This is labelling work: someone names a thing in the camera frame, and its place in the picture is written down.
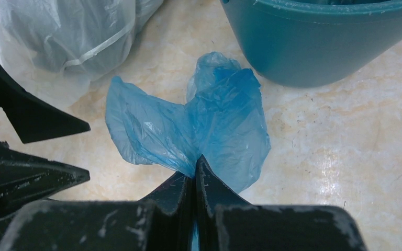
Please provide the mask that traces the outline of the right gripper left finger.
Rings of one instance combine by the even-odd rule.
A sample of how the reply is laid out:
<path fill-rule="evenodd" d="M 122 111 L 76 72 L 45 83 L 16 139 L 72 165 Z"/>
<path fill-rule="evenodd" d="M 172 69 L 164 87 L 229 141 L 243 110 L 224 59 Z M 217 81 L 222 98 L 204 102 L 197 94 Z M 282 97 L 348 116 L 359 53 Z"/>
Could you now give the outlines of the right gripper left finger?
<path fill-rule="evenodd" d="M 0 250 L 189 250 L 192 180 L 176 173 L 138 201 L 25 205 Z"/>

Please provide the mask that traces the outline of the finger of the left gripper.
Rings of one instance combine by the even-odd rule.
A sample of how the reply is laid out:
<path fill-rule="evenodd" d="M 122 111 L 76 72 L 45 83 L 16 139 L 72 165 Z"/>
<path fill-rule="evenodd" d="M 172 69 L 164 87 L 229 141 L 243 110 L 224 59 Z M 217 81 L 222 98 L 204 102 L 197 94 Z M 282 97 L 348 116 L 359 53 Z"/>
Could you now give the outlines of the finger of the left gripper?
<path fill-rule="evenodd" d="M 23 143 L 90 131 L 90 125 L 25 91 L 0 65 L 0 109 Z"/>
<path fill-rule="evenodd" d="M 86 169 L 0 145 L 0 219 L 24 205 L 90 180 Z"/>

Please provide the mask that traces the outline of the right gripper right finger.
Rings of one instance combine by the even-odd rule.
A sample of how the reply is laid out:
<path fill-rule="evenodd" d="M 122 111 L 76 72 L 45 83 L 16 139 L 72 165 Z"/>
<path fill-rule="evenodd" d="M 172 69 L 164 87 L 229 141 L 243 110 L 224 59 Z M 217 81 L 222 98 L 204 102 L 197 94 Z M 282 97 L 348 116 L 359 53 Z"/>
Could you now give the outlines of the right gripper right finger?
<path fill-rule="evenodd" d="M 195 171 L 200 250 L 366 250 L 342 208 L 253 205 L 231 190 L 201 156 Z"/>

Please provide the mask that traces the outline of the blue plastic trash bag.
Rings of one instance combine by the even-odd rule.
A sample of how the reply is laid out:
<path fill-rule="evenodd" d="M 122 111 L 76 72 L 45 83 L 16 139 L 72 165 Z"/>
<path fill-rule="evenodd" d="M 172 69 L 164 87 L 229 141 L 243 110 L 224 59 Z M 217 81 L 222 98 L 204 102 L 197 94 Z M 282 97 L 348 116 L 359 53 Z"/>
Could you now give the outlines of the blue plastic trash bag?
<path fill-rule="evenodd" d="M 159 164 L 194 177 L 203 156 L 214 174 L 240 193 L 259 179 L 271 150 L 260 87 L 251 69 L 211 52 L 198 59 L 185 104 L 114 77 L 105 121 L 126 162 Z"/>

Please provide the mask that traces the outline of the teal plastic trash bin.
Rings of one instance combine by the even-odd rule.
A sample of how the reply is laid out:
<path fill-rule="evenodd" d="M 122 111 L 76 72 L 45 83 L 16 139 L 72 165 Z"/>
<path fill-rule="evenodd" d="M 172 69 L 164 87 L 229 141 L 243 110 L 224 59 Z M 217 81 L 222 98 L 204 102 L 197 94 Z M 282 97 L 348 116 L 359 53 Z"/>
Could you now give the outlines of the teal plastic trash bin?
<path fill-rule="evenodd" d="M 243 55 L 277 84 L 337 82 L 402 40 L 402 1 L 222 1 Z"/>

